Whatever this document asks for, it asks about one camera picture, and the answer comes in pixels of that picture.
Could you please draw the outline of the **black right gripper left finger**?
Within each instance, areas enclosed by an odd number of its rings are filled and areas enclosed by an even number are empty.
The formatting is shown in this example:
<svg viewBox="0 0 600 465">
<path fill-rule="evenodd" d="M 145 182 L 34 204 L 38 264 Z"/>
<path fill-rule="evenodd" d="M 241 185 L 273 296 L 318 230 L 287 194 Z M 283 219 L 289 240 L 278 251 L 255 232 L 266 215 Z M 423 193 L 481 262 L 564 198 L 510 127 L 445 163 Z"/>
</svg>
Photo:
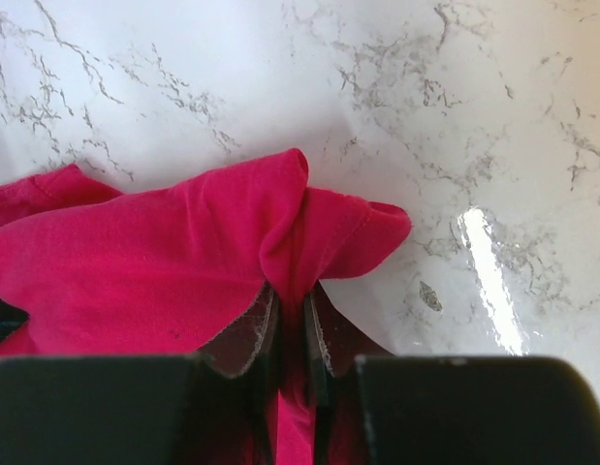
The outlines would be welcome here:
<svg viewBox="0 0 600 465">
<path fill-rule="evenodd" d="M 181 356 L 0 359 L 0 464 L 271 464 L 279 299 Z"/>
</svg>

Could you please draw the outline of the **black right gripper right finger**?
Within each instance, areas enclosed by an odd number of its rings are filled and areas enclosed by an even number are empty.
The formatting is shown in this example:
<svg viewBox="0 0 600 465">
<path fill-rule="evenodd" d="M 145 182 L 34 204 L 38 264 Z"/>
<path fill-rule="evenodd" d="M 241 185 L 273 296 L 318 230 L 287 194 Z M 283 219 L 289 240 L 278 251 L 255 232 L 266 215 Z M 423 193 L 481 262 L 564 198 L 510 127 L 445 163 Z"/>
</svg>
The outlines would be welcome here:
<svg viewBox="0 0 600 465">
<path fill-rule="evenodd" d="M 304 299 L 316 464 L 600 464 L 600 407 L 543 356 L 395 356 Z"/>
</svg>

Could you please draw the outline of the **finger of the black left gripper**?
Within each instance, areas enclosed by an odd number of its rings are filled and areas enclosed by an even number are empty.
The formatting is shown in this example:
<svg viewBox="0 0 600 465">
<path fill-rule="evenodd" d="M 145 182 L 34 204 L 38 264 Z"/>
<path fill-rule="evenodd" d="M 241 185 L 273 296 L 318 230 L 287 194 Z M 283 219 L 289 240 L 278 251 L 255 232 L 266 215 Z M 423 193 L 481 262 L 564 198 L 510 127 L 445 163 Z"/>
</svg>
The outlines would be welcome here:
<svg viewBox="0 0 600 465">
<path fill-rule="evenodd" d="M 24 310 L 0 300 L 0 352 L 29 352 L 30 316 Z"/>
</svg>

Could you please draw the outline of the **crimson t shirt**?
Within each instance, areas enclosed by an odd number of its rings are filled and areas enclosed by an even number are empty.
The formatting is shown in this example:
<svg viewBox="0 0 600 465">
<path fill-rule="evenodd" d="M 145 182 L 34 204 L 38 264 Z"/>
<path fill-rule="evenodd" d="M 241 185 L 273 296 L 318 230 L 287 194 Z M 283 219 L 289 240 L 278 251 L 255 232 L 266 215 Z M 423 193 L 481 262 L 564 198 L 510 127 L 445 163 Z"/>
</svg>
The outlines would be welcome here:
<svg viewBox="0 0 600 465">
<path fill-rule="evenodd" d="M 282 301 L 277 461 L 308 464 L 301 303 L 355 278 L 409 235 L 401 208 L 311 187 L 301 151 L 127 195 L 74 165 L 0 186 L 0 300 L 29 319 L 0 357 L 181 354 L 264 284 Z"/>
</svg>

